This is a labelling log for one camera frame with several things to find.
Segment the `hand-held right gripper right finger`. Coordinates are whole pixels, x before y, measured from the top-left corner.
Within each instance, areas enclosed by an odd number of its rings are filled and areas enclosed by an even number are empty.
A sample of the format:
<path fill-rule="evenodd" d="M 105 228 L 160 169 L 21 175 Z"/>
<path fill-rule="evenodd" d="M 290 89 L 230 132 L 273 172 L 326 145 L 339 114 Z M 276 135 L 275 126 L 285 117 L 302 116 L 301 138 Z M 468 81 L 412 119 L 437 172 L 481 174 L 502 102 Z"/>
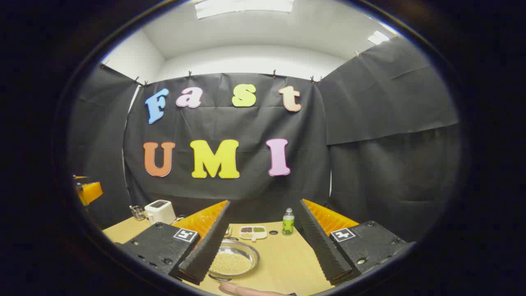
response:
<path fill-rule="evenodd" d="M 362 276 L 409 248 L 409 243 L 375 221 L 357 223 L 302 199 L 298 219 L 331 285 Z"/>

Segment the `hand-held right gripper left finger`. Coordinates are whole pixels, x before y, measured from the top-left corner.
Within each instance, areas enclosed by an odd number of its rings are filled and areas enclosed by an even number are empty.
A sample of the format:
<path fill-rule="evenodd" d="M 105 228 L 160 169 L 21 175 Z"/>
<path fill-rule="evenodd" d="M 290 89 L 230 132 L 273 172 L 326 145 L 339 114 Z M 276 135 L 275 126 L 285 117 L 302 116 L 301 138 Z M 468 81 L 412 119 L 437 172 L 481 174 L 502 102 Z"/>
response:
<path fill-rule="evenodd" d="M 156 222 L 121 243 L 120 250 L 152 271 L 199 285 L 229 225 L 230 207 L 231 202 L 225 200 L 174 225 Z"/>

